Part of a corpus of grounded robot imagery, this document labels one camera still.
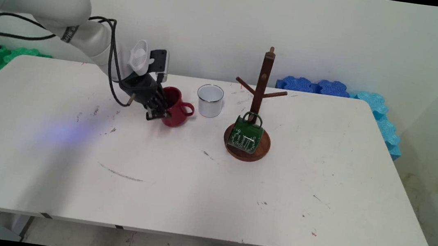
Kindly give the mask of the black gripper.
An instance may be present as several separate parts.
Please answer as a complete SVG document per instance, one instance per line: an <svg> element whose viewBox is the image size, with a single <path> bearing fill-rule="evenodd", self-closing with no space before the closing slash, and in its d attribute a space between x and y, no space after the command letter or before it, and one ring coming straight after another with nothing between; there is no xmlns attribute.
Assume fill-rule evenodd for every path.
<svg viewBox="0 0 438 246"><path fill-rule="evenodd" d="M150 74L137 75L132 72L128 77L121 80L119 87L133 97L147 110L146 120L166 119L171 117L166 94L161 86L163 75L159 74L155 80Z"/></svg>

